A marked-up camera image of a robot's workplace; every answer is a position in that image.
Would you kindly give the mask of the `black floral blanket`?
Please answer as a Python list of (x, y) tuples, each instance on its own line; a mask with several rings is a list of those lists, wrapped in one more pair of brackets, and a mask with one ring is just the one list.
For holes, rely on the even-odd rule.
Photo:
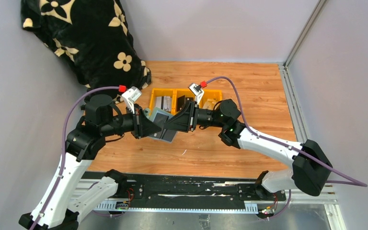
[(119, 0), (22, 0), (23, 29), (33, 33), (75, 74), (88, 91), (113, 98), (117, 86), (145, 89), (151, 71), (134, 49)]

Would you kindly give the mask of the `left yellow plastic bin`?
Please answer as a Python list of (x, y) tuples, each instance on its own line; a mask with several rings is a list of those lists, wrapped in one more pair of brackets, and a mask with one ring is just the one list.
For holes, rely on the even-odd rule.
[(172, 115), (176, 114), (176, 89), (154, 88), (151, 92), (149, 108), (164, 110)]

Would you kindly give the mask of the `silver cards stack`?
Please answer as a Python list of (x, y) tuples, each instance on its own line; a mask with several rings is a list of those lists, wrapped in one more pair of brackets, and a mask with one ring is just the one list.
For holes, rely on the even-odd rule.
[(167, 112), (172, 110), (172, 98), (170, 96), (158, 96), (155, 101), (155, 108), (162, 109)]

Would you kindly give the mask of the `black cards stack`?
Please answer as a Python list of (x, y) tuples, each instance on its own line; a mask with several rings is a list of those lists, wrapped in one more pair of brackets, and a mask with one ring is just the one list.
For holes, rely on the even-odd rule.
[(182, 110), (185, 103), (190, 100), (192, 100), (192, 98), (186, 97), (185, 95), (178, 97), (176, 102), (176, 111), (179, 112), (180, 110)]

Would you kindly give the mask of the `aluminium frame post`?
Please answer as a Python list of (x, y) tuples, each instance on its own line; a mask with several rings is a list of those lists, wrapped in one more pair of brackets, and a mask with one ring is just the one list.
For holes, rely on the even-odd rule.
[(283, 66), (288, 68), (292, 63), (293, 59), (297, 55), (300, 47), (304, 43), (307, 35), (309, 34), (310, 30), (316, 23), (318, 17), (320, 16), (321, 12), (323, 11), (324, 7), (326, 6), (328, 0), (318, 0), (313, 11), (311, 12), (308, 20), (306, 21), (303, 29), (301, 30), (297, 40), (295, 41), (291, 51), (289, 52), (286, 60), (283, 62)]

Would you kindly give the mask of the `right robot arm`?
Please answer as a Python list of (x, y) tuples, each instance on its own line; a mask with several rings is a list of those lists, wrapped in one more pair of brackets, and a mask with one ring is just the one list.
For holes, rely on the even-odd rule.
[(163, 127), (180, 132), (219, 127), (218, 136), (225, 145), (256, 151), (285, 164), (286, 170), (263, 171), (256, 179), (255, 194), (261, 198), (288, 189), (319, 196), (332, 168), (319, 144), (309, 139), (300, 143), (264, 134), (241, 122), (241, 114), (231, 99), (220, 101), (212, 110), (188, 101)]

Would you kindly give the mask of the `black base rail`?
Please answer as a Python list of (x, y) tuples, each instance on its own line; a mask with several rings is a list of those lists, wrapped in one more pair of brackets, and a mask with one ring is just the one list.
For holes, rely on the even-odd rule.
[(94, 210), (129, 212), (194, 212), (273, 214), (288, 192), (259, 196), (254, 179), (126, 174), (130, 192), (102, 199)]

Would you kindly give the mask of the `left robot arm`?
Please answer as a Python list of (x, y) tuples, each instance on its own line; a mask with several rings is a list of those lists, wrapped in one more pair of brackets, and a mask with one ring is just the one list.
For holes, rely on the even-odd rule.
[(102, 201), (128, 192), (127, 177), (111, 169), (88, 191), (72, 199), (80, 179), (106, 145), (106, 138), (130, 132), (140, 139), (160, 130), (139, 105), (122, 114), (110, 96), (93, 96), (75, 129), (63, 134), (60, 162), (42, 200), (32, 212), (21, 215), (19, 224), (28, 230), (77, 229)]

